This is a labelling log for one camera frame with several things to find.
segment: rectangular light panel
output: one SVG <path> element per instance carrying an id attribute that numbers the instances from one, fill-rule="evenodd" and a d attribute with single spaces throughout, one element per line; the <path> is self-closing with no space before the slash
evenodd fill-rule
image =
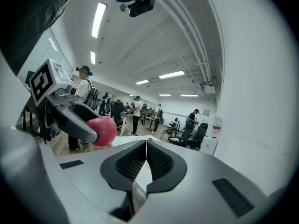
<path id="1" fill-rule="evenodd" d="M 91 59 L 92 59 L 92 64 L 95 65 L 95 53 L 93 51 L 90 52 Z"/>
<path id="2" fill-rule="evenodd" d="M 143 80 L 143 81 L 139 81 L 139 82 L 136 82 L 136 84 L 144 84 L 144 83 L 147 83 L 149 82 L 148 80 Z"/>
<path id="3" fill-rule="evenodd" d="M 166 74 L 166 75 L 162 75 L 162 76 L 159 76 L 161 79 L 164 79 L 164 78 L 168 78 L 168 77 L 176 77 L 176 76 L 181 76 L 181 75 L 184 75 L 185 73 L 181 70 L 181 71 L 178 71 L 178 72 L 174 72 L 174 73 L 170 73 L 170 74 Z"/>
<path id="4" fill-rule="evenodd" d="M 192 96 L 192 97 L 197 97 L 198 95 L 181 95 L 181 96 Z"/>
<path id="5" fill-rule="evenodd" d="M 107 8 L 107 5 L 104 3 L 99 3 L 97 11 L 95 13 L 94 21 L 93 21 L 93 31 L 92 31 L 92 36 L 95 38 L 98 38 L 98 33 L 99 33 L 99 28 L 100 24 L 104 15 L 104 12 Z"/>

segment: ceiling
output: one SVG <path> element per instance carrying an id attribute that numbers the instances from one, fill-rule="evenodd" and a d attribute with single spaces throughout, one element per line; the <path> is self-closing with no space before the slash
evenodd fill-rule
<path id="1" fill-rule="evenodd" d="M 98 38 L 94 38 L 91 32 L 99 2 L 107 4 L 107 9 Z M 128 87 L 133 87 L 136 93 L 145 92 L 157 98 L 159 94 L 176 97 L 202 90 L 199 83 L 204 78 L 196 65 L 194 50 L 169 12 L 157 1 L 153 11 L 136 18 L 120 11 L 119 7 L 120 3 L 114 0 L 70 0 L 61 18 L 66 33 L 64 39 L 68 41 L 59 37 L 57 41 L 62 50 L 65 46 L 67 51 L 72 51 L 73 66 L 88 65 L 94 73 L 92 79 L 98 83 L 104 83 L 104 77 L 115 80 L 114 88 L 128 93 L 131 93 Z M 95 65 L 91 63 L 90 51 L 96 53 Z M 210 57 L 211 76 L 216 79 L 212 59 Z M 160 75 L 180 70 L 184 71 L 184 76 L 159 79 Z M 136 85 L 142 80 L 150 82 Z M 215 99 L 215 95 L 205 98 Z"/>

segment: cable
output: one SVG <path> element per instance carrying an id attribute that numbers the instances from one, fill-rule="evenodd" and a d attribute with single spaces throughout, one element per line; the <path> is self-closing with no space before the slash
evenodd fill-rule
<path id="1" fill-rule="evenodd" d="M 91 147 L 91 148 L 89 148 L 89 149 L 87 149 L 87 150 L 90 150 L 90 149 L 92 149 L 92 148 L 94 148 L 94 147 Z M 99 147 L 97 147 L 97 148 L 99 148 Z M 105 149 L 104 147 L 100 147 L 100 148 Z M 87 150 L 85 150 L 84 153 L 85 153 Z"/>

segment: wooden floor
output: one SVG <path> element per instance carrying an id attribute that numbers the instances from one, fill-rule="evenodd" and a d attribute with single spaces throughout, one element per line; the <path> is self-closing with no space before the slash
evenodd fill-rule
<path id="1" fill-rule="evenodd" d="M 126 125 L 127 125 L 128 130 L 132 131 L 133 130 L 133 119 L 127 119 Z M 140 123 L 140 125 L 138 126 L 138 129 L 137 129 L 137 135 L 138 136 L 152 135 L 152 136 L 156 137 L 157 139 L 160 139 L 163 130 L 168 129 L 168 127 L 159 126 L 157 129 L 157 133 L 154 134 L 151 131 L 146 129 L 149 127 L 150 127 L 149 121 L 146 122 L 146 126 L 142 126 Z M 38 123 L 35 121 L 33 123 L 33 129 L 36 130 L 37 128 L 38 128 Z M 40 137 L 35 137 L 35 139 L 36 139 L 37 143 L 44 143 L 43 139 Z M 167 134 L 165 134 L 164 137 L 160 140 L 163 142 L 169 143 Z M 110 148 L 111 147 L 110 145 L 107 145 L 106 147 L 97 147 L 93 144 L 80 143 L 80 145 L 79 145 L 80 150 L 76 151 L 76 150 L 70 150 L 67 147 L 67 144 L 68 144 L 68 134 L 64 133 L 63 131 L 61 131 L 58 136 L 53 138 L 51 142 L 47 141 L 47 145 L 51 146 L 53 153 L 56 157 L 69 155 L 69 154 L 78 154 L 78 153 L 83 153 L 83 152 L 92 152 L 92 151 L 96 151 L 96 150 L 99 150 L 102 148 Z"/>

